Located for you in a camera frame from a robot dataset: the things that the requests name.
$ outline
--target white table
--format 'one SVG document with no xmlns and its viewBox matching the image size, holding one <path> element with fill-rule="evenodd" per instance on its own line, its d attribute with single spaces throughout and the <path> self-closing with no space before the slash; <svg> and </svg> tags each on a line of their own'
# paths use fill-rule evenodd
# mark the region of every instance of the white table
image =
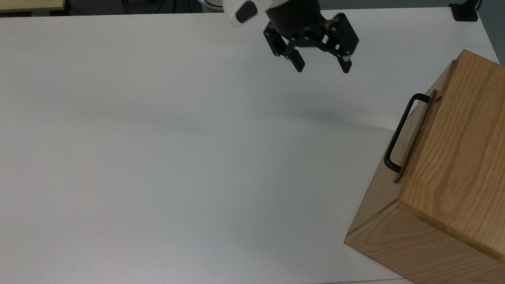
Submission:
<svg viewBox="0 0 505 284">
<path fill-rule="evenodd" d="M 264 16 L 0 19 L 0 282 L 401 278 L 347 229 L 408 98 L 497 58 L 449 8 L 345 13 L 349 74 L 306 49 L 297 73 Z"/>
</svg>

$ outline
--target wooden drawer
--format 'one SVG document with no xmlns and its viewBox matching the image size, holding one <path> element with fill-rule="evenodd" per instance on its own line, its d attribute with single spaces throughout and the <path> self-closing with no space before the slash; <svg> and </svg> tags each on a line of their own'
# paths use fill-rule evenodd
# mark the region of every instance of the wooden drawer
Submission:
<svg viewBox="0 0 505 284">
<path fill-rule="evenodd" d="M 505 67 L 463 51 L 426 95 L 344 242 L 414 283 L 503 284 Z"/>
</svg>

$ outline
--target black metal handle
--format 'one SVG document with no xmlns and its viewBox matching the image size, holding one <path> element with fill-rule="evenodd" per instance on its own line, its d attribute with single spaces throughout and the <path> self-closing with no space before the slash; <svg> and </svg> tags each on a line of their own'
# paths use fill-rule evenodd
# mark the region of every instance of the black metal handle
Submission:
<svg viewBox="0 0 505 284">
<path fill-rule="evenodd" d="M 415 100 L 419 100 L 425 103 L 430 102 L 430 96 L 427 96 L 423 93 L 417 93 L 412 96 L 412 98 L 409 100 L 409 103 L 407 104 L 407 107 L 405 108 L 405 111 L 403 112 L 403 115 L 401 116 L 400 122 L 398 123 L 398 126 L 396 127 L 396 130 L 393 134 L 393 138 L 391 139 L 391 142 L 389 142 L 389 146 L 387 147 L 386 154 L 384 155 L 384 164 L 386 164 L 386 167 L 389 169 L 395 171 L 395 172 L 400 172 L 401 167 L 396 165 L 391 161 L 391 153 L 393 152 L 394 145 L 396 144 L 396 141 L 398 140 L 398 137 L 400 136 L 400 131 L 403 128 L 403 125 L 405 124 L 405 121 L 407 120 L 407 117 L 409 116 L 409 112 L 412 108 L 412 105 L 414 104 Z"/>
</svg>

